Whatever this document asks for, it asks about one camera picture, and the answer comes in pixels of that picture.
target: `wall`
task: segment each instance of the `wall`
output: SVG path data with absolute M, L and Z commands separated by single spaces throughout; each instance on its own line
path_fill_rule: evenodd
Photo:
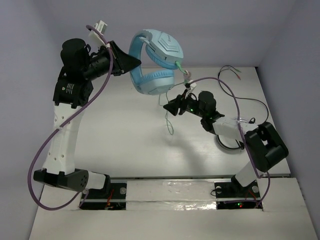
M 104 20 L 106 38 L 128 51 L 144 28 L 174 36 L 184 66 L 258 66 L 282 28 L 295 0 L 34 0 L 59 47 L 86 39 L 87 24 Z M 146 54 L 145 66 L 154 66 Z
M 0 32 L 0 238 L 23 240 L 37 209 L 27 172 L 52 129 L 60 50 L 28 0 L 1 2 Z M 39 196 L 42 186 L 33 185 Z
M 320 1 L 297 0 L 258 74 L 320 236 Z

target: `green cord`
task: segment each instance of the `green cord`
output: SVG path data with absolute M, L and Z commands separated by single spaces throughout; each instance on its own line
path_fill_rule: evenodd
M 183 73 L 183 74 L 187 74 L 187 72 L 182 68 L 180 62 L 176 61 L 175 65 L 178 67 L 178 69 Z
M 183 82 L 180 82 L 180 83 L 178 83 L 178 84 L 176 84 L 176 85 L 173 85 L 171 88 L 169 88 L 168 91 L 170 91 L 170 90 L 173 89 L 174 87 L 176 87 L 176 86 L 178 86 L 178 85 L 181 85 L 181 84 L 184 84 L 184 83 L 185 83 L 185 82 L 183 81 Z M 164 105 L 161 105 L 161 104 L 160 104 L 160 96 L 161 96 L 161 94 L 159 95 L 158 105 L 161 106 L 161 107 L 163 107 Z M 166 97 L 167 102 L 169 102 L 168 92 L 165 93 L 165 97 Z M 165 119 L 165 121 L 166 121 L 166 127 L 167 127 L 167 129 L 168 129 L 169 134 L 170 134 L 170 135 L 173 135 L 173 134 L 175 133 L 175 130 L 174 130 L 174 126 L 172 125 L 172 123 L 171 123 L 171 122 L 169 121 L 169 119 L 168 119 L 168 111 L 166 111 L 166 113 L 165 113 L 165 115 L 164 115 L 164 119 Z

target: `ear cushion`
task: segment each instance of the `ear cushion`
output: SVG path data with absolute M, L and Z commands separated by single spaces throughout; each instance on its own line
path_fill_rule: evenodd
M 148 45 L 145 46 L 146 54 L 148 54 L 149 58 L 154 61 L 160 67 L 165 69 L 178 69 L 178 66 L 175 63 L 165 61 L 161 59 Z
M 160 71 L 150 72 L 141 78 L 141 82 L 139 82 L 139 84 L 145 84 L 152 80 L 164 79 L 164 78 L 172 78 L 172 83 L 174 84 L 175 83 L 174 75 L 175 75 L 174 71 L 172 70 L 160 70 Z

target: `light blue headphones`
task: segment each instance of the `light blue headphones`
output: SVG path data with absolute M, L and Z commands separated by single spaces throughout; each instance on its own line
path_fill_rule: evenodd
M 175 84 L 174 69 L 176 62 L 181 64 L 184 58 L 181 46 L 177 40 L 167 33 L 144 29 L 139 31 L 132 39 L 129 55 L 136 59 L 141 58 L 143 44 L 149 58 L 160 67 L 160 70 L 142 75 L 141 66 L 130 71 L 130 76 L 135 89 L 141 94 L 159 95 L 166 93 Z

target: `white platform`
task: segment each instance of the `white platform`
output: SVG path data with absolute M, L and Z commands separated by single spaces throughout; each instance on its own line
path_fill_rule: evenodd
M 137 190 L 139 183 L 142 183 L 142 191 Z M 261 193 L 266 190 L 267 183 L 267 179 L 258 181 Z M 30 240 L 317 240 L 295 178 L 271 180 L 270 191 L 263 201 L 264 211 L 163 210 L 158 205 L 150 207 L 150 201 L 157 203 L 157 200 L 177 199 L 171 196 L 171 192 L 157 195 L 157 192 L 163 189 L 162 184 L 151 185 L 152 193 L 143 191 L 148 188 L 146 182 L 138 181 L 128 185 L 128 192 L 130 187 L 134 190 L 130 193 L 130 200 L 140 203 L 139 207 L 132 210 L 80 210 L 77 208 L 79 197 L 62 210 L 51 212 L 39 208 Z M 214 204 L 216 199 L 210 196 L 209 191 L 207 195 L 198 194 L 198 189 L 205 189 L 208 184 L 204 183 L 204 187 L 197 185 L 199 188 L 189 189 L 190 194 L 185 197 L 186 201 L 208 201 L 211 198 Z M 196 193 L 193 195 L 197 196 L 196 198 L 190 197 L 192 192 Z M 41 201 L 51 207 L 58 206 L 73 194 L 71 191 L 46 186 Z
M 159 69 L 144 69 L 145 73 Z M 193 79 L 216 77 L 219 68 L 189 68 Z M 224 80 L 238 97 L 257 98 L 266 103 L 254 67 L 240 68 L 241 80 L 224 71 Z M 175 82 L 183 75 L 175 72 Z M 93 82 L 94 93 L 103 79 Z M 195 94 L 210 91 L 217 101 L 217 110 L 236 117 L 233 98 L 227 96 L 215 80 L 197 83 Z M 183 86 L 173 88 L 168 96 L 175 98 Z M 238 100 L 242 117 L 255 117 L 257 123 L 266 118 L 266 109 L 259 102 Z M 138 93 L 129 74 L 112 77 L 100 97 L 86 110 L 78 133 L 76 167 L 111 177 L 222 177 L 236 174 L 249 161 L 245 151 L 224 152 L 215 136 L 206 132 L 200 118 L 189 113 L 171 116 L 174 135 L 168 133 L 166 111 L 158 106 L 157 96 Z M 286 160 L 270 170 L 272 176 L 289 175 Z

